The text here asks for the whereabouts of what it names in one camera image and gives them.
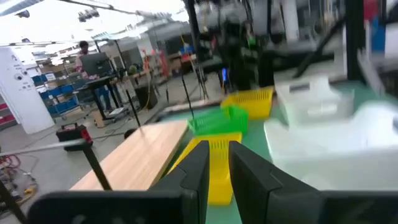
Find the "floor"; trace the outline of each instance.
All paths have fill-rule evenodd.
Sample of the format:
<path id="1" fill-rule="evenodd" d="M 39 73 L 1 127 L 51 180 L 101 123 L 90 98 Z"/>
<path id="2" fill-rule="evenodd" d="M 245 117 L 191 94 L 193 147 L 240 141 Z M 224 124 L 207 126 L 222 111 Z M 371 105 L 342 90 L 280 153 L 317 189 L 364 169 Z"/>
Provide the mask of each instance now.
<path id="1" fill-rule="evenodd" d="M 196 76 L 194 74 L 189 74 L 184 77 L 187 84 L 187 91 L 191 96 L 190 98 L 197 100 L 199 97 L 203 98 L 201 89 L 198 87 Z M 166 88 L 169 90 L 170 102 L 182 103 L 186 100 L 181 79 L 174 78 L 166 85 L 159 87 L 159 103 L 155 108 L 152 108 L 149 111 L 143 110 L 139 112 L 138 117 L 141 123 L 147 121 L 154 113 L 167 105 L 165 94 Z M 211 100 L 215 100 L 223 96 L 222 89 L 216 75 L 208 76 L 206 89 Z M 107 125 L 105 128 L 98 129 L 93 124 L 93 118 L 91 116 L 87 119 L 82 119 L 83 116 L 84 113 L 75 114 L 73 116 L 69 116 L 65 122 L 78 122 L 78 124 L 84 124 L 93 138 L 104 136 L 109 133 L 124 133 L 128 129 L 137 127 L 135 119 L 123 118 L 114 124 Z M 2 152 L 11 152 L 58 142 L 55 131 L 65 122 L 58 121 L 54 127 L 29 136 L 25 134 L 21 126 L 13 126 L 5 129 L 0 132 L 0 146 Z M 96 139 L 94 141 L 94 152 L 98 160 L 101 161 L 104 159 L 111 151 L 121 144 L 123 140 L 123 135 Z M 37 197 L 49 192 L 68 190 L 90 170 L 90 165 L 82 152 L 65 152 L 62 149 L 54 149 L 21 154 L 19 155 L 19 158 L 22 162 L 21 169 L 30 171 L 39 184 L 37 195 L 22 206 L 22 209 L 25 212 Z M 0 224 L 2 223 L 14 224 L 19 222 L 16 220 L 15 216 L 11 214 L 8 217 L 1 219 Z"/>

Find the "yellow plastic basket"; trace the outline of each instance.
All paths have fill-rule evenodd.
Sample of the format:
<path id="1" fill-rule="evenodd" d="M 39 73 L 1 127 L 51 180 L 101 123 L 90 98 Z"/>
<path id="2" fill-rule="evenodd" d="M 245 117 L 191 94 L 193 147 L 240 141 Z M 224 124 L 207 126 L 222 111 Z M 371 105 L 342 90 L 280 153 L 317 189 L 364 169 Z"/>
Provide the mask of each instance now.
<path id="1" fill-rule="evenodd" d="M 222 102 L 221 107 L 236 105 L 249 113 L 249 119 L 268 118 L 271 112 L 273 92 L 272 87 L 266 87 L 233 93 Z"/>
<path id="2" fill-rule="evenodd" d="M 210 183 L 209 183 L 209 205 L 229 205 L 232 201 L 232 185 L 229 176 L 228 151 L 230 141 L 242 141 L 241 133 L 233 134 L 217 134 L 211 136 L 200 136 L 193 138 L 184 151 L 178 157 L 177 161 L 169 170 L 171 172 L 174 167 L 187 156 L 200 141 L 209 141 L 210 146 Z"/>

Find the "person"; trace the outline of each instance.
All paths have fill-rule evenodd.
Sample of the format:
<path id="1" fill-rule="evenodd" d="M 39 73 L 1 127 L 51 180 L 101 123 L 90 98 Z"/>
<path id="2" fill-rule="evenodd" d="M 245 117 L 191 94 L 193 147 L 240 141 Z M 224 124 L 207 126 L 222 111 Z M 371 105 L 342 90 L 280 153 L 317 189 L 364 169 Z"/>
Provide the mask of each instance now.
<path id="1" fill-rule="evenodd" d="M 78 72 L 81 72 L 82 77 L 86 79 L 87 81 L 91 81 L 94 79 L 97 79 L 97 75 L 88 75 L 84 69 L 83 69 L 83 63 L 81 62 L 80 57 L 83 55 L 88 55 L 88 42 L 87 41 L 81 41 L 79 43 L 80 51 L 76 57 L 75 64 L 76 64 L 76 69 Z M 104 101 L 105 101 L 105 110 L 112 112 L 112 106 L 111 106 L 111 100 L 109 99 L 109 93 L 105 89 L 105 86 L 101 86 L 95 90 L 95 94 L 97 95 L 98 99 L 101 101 L 101 96 L 103 96 Z"/>

